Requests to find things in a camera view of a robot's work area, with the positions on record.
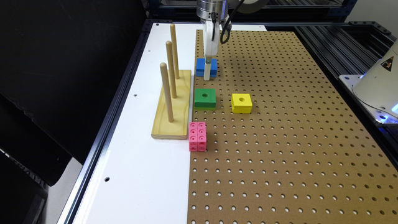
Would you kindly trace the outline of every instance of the yellow block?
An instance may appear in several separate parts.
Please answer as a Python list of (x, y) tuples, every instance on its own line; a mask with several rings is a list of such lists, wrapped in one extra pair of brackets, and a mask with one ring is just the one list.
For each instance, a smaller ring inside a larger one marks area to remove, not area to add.
[(170, 123), (167, 117), (166, 102), (162, 87), (151, 134), (154, 139), (184, 140), (187, 138), (191, 70), (179, 71), (180, 78), (175, 80), (177, 97), (176, 99), (172, 98), (174, 122)]
[(251, 103), (250, 94), (232, 93), (232, 113), (250, 113), (253, 104)]

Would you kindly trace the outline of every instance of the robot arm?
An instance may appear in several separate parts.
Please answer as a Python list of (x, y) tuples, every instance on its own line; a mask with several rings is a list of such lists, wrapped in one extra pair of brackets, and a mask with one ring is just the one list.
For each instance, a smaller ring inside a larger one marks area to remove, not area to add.
[(204, 80), (209, 80), (211, 59), (218, 53), (220, 23), (224, 24), (228, 17), (228, 3), (226, 0), (198, 0), (197, 15), (203, 24)]
[[(197, 15), (201, 18), (203, 24), (203, 44), (205, 52), (205, 74), (204, 80), (210, 79), (211, 59), (218, 53), (218, 44), (220, 39), (220, 24), (223, 28), (221, 32), (221, 44), (225, 44), (229, 39), (231, 31), (231, 18), (236, 11), (243, 13), (252, 13), (265, 6), (268, 0), (246, 0), (248, 4), (243, 4), (245, 0), (229, 0), (235, 10), (231, 17), (228, 16), (227, 0), (197, 0)], [(223, 40), (225, 31), (228, 36)]]

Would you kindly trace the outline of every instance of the blue block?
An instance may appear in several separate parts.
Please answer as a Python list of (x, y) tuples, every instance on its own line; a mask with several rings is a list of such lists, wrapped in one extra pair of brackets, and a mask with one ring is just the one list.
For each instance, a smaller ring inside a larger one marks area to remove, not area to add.
[[(205, 59), (198, 58), (197, 59), (197, 76), (204, 76), (205, 72)], [(217, 59), (211, 59), (211, 67), (210, 67), (210, 77), (217, 77)]]
[(205, 59), (198, 58), (197, 59), (197, 72), (204, 72), (205, 71)]
[[(197, 72), (197, 77), (204, 77), (205, 76), (205, 72)], [(210, 77), (211, 78), (216, 78), (217, 75), (211, 74), (210, 73)]]

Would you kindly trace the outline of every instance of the pink block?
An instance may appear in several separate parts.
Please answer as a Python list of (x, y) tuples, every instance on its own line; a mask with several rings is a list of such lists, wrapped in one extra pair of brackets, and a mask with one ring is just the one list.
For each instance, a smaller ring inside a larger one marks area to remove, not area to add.
[(198, 151), (198, 146), (190, 146), (189, 147), (190, 152), (197, 152)]
[(198, 135), (198, 146), (199, 147), (206, 147), (206, 135)]
[(198, 123), (198, 128), (205, 128), (206, 129), (206, 122), (196, 122)]
[(189, 151), (206, 151), (206, 123), (189, 123)]

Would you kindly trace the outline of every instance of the brown pegboard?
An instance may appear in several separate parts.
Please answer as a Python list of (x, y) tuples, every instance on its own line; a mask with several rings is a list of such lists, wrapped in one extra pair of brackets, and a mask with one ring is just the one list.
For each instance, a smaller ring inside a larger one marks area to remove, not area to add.
[(195, 77), (217, 106), (193, 110), (208, 151), (191, 153), (188, 223), (398, 222), (397, 171), (293, 32), (232, 31), (217, 60)]

